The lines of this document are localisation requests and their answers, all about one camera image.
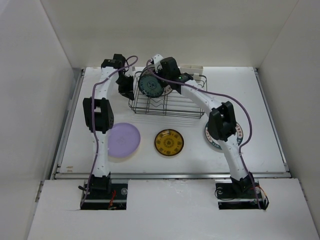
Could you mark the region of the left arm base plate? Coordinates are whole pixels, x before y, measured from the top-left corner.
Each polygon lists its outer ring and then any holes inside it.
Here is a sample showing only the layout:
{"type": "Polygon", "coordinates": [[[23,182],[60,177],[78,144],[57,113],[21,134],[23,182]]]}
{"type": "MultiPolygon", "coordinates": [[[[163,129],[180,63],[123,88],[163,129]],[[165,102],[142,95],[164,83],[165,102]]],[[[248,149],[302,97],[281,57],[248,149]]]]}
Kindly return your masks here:
{"type": "Polygon", "coordinates": [[[127,209],[128,183],[113,183],[110,193],[106,190],[89,190],[86,195],[85,187],[80,200],[81,210],[109,210],[127,209]]]}

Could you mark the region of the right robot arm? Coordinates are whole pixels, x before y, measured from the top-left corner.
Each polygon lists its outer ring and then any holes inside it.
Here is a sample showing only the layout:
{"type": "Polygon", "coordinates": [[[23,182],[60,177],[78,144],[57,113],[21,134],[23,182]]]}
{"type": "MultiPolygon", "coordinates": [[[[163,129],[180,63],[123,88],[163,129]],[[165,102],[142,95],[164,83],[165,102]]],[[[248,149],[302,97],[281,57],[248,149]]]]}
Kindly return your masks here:
{"type": "Polygon", "coordinates": [[[213,92],[208,92],[188,73],[182,73],[173,57],[153,60],[159,80],[168,84],[179,94],[192,100],[208,116],[207,131],[220,145],[227,161],[231,193],[235,198],[243,198],[255,189],[254,178],[248,170],[238,146],[236,136],[236,116],[230,101],[216,100],[213,92]]]}

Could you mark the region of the white plate blue rim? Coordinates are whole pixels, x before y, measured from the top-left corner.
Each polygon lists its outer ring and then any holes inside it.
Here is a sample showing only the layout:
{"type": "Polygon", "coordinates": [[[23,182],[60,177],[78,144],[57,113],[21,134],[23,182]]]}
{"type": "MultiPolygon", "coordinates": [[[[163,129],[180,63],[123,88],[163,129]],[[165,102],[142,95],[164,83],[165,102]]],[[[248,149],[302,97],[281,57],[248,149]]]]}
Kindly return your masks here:
{"type": "MultiPolygon", "coordinates": [[[[244,140],[244,132],[241,125],[238,122],[236,123],[235,130],[236,130],[237,144],[240,146],[244,140]]],[[[222,148],[218,144],[218,142],[215,139],[213,139],[213,137],[209,134],[208,123],[204,127],[204,135],[207,142],[213,147],[214,150],[220,151],[220,152],[222,151],[222,148]]]]}

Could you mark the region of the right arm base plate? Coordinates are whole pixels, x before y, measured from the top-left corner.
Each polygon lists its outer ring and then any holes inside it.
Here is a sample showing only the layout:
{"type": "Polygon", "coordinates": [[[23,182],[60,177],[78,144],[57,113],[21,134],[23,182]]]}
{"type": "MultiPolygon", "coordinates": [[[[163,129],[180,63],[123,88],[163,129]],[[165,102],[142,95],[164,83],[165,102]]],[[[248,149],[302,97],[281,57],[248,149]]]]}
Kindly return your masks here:
{"type": "Polygon", "coordinates": [[[215,197],[219,210],[266,210],[270,201],[258,182],[243,193],[236,193],[230,182],[215,184],[215,197]]]}

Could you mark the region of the teal blue patterned plate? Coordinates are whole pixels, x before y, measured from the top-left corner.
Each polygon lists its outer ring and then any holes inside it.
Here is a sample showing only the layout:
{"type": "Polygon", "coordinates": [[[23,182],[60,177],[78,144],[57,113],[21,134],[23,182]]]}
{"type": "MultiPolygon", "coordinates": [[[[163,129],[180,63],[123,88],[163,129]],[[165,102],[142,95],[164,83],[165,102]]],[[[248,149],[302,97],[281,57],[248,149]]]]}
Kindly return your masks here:
{"type": "Polygon", "coordinates": [[[150,74],[139,78],[138,88],[148,98],[159,98],[164,92],[164,88],[160,85],[158,79],[150,74]]]}

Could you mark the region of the purple plastic plate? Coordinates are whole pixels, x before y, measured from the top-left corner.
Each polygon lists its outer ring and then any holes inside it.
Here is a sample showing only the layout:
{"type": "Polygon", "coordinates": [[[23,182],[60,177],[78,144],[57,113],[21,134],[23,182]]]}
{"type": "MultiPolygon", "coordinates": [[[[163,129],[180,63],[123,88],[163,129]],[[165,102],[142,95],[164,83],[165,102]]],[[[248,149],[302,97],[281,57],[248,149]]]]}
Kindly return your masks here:
{"type": "Polygon", "coordinates": [[[139,147],[140,131],[127,122],[116,123],[108,131],[108,155],[113,158],[127,158],[139,147]]]}

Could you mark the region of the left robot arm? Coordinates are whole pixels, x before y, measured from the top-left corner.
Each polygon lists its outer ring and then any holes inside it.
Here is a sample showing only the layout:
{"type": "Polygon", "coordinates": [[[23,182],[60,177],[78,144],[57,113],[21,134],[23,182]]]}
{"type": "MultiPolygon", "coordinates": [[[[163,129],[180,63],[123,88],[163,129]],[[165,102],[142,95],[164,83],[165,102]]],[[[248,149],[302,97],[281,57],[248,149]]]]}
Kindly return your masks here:
{"type": "Polygon", "coordinates": [[[108,161],[108,131],[114,126],[115,117],[110,103],[114,85],[118,85],[121,96],[134,100],[133,65],[128,61],[138,57],[125,58],[115,53],[112,59],[105,59],[101,64],[101,76],[92,87],[91,97],[82,101],[85,124],[93,136],[95,146],[93,164],[89,173],[84,197],[96,193],[100,198],[107,198],[112,192],[111,170],[108,161]]]}

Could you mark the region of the small yellow patterned plate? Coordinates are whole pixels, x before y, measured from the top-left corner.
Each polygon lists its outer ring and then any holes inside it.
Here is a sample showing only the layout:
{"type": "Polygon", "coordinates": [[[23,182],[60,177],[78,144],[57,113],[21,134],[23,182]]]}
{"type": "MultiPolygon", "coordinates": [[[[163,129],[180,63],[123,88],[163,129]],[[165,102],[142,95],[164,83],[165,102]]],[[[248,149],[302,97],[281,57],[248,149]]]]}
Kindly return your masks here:
{"type": "Polygon", "coordinates": [[[154,139],[156,151],[164,157],[175,157],[183,150],[184,145],[182,134],[175,129],[164,129],[154,139]]]}

